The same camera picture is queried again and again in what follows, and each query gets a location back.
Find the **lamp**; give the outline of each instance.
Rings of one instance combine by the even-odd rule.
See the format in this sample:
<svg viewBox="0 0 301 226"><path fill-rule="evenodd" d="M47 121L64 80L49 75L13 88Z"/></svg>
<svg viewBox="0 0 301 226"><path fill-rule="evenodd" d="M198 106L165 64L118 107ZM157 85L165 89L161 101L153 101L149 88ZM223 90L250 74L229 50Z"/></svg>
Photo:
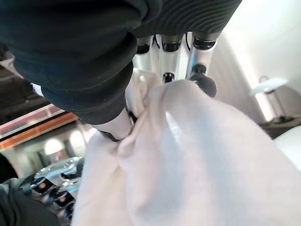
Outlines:
<svg viewBox="0 0 301 226"><path fill-rule="evenodd" d="M273 101L271 101L271 105L276 113L280 111L280 115L279 115L279 117L274 118L272 120L272 122L273 123L284 123L284 122L292 121L293 117L285 115L284 107L282 106L280 99L275 91L277 88L288 83L288 80L282 79L282 78L269 79L267 76L262 76L259 80L261 81L263 78L266 78L267 80L264 82L261 82L258 86L256 86L254 89L252 89L250 92L250 96L254 97L258 93L265 93L269 99L271 99L274 96L275 97L274 101L277 103L277 105L279 107L277 109L275 107L275 103L273 103Z"/></svg>

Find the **white wall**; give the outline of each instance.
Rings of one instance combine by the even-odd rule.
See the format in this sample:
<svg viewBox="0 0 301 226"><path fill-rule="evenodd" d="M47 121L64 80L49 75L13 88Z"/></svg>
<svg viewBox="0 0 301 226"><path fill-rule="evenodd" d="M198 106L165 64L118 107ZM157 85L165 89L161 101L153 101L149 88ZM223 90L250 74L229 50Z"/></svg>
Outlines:
<svg viewBox="0 0 301 226"><path fill-rule="evenodd" d="M287 78L301 95L300 0L243 0L224 31L244 44L257 79Z"/></svg>

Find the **black sleeve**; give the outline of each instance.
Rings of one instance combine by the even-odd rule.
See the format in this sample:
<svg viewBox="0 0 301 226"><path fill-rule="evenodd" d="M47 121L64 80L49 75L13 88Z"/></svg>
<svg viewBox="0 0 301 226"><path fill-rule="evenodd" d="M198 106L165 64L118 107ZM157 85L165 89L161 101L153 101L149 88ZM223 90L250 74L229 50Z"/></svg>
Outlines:
<svg viewBox="0 0 301 226"><path fill-rule="evenodd" d="M22 180L13 178L0 185L0 225L60 226L54 213L24 195L21 184Z"/></svg>
<svg viewBox="0 0 301 226"><path fill-rule="evenodd" d="M162 0L2 0L0 42L56 106L102 124L126 105L136 38Z"/></svg>

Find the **chrome object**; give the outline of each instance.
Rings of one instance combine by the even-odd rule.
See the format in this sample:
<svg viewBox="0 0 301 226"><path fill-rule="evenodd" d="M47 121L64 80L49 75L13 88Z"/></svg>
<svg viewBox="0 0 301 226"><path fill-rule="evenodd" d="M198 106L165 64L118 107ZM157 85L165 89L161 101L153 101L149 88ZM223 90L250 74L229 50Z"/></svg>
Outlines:
<svg viewBox="0 0 301 226"><path fill-rule="evenodd" d="M131 133L134 124L124 108L115 119L104 124L92 126L112 141L119 141Z"/></svg>
<svg viewBox="0 0 301 226"><path fill-rule="evenodd" d="M53 212L61 226L69 226L81 182L84 158L73 157L49 165L34 176L30 198L40 201Z"/></svg>
<svg viewBox="0 0 301 226"><path fill-rule="evenodd" d="M160 76L164 82L177 79L178 67L180 62L180 45L183 34L180 35L161 35L161 48L159 52Z"/></svg>
<svg viewBox="0 0 301 226"><path fill-rule="evenodd" d="M190 48L190 57L187 66L186 79L191 77L194 65L204 65L205 73L208 74L213 51L216 47L216 40L201 40L197 34L192 34L193 44Z"/></svg>

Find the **metal object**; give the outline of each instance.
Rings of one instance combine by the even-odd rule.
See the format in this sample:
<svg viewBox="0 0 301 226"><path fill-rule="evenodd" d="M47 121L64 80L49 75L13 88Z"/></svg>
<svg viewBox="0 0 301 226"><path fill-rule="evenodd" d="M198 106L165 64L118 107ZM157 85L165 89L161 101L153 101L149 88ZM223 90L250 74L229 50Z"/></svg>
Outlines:
<svg viewBox="0 0 301 226"><path fill-rule="evenodd" d="M193 32L192 35L193 45L190 49L186 79L189 79L192 76L191 73L194 65L204 65L206 67L205 74L208 74L212 54L216 47L216 40L202 40L200 39L200 35L195 32Z"/></svg>
<svg viewBox="0 0 301 226"><path fill-rule="evenodd" d="M166 76L177 79L178 67L180 62L180 45L183 34L180 35L161 35L160 58L160 76L166 81Z"/></svg>
<svg viewBox="0 0 301 226"><path fill-rule="evenodd" d="M152 36L137 39L137 53L133 58L134 67L145 71L152 71Z"/></svg>
<svg viewBox="0 0 301 226"><path fill-rule="evenodd" d="M51 205L55 209L61 209L77 199L81 178L64 182L57 192L52 196Z"/></svg>
<svg viewBox="0 0 301 226"><path fill-rule="evenodd" d="M31 194L40 196L54 187L62 186L63 183L81 175L83 160L81 157L73 157L67 160L53 163L34 176L30 186Z"/></svg>
<svg viewBox="0 0 301 226"><path fill-rule="evenodd" d="M105 137L110 138L113 141L118 141L131 133L134 124L130 119L127 110L124 108L115 119L105 124L92 126L100 131Z"/></svg>
<svg viewBox="0 0 301 226"><path fill-rule="evenodd" d="M81 182L84 158L73 157L41 169L34 176L30 198L43 203L53 212L61 226L69 226Z"/></svg>

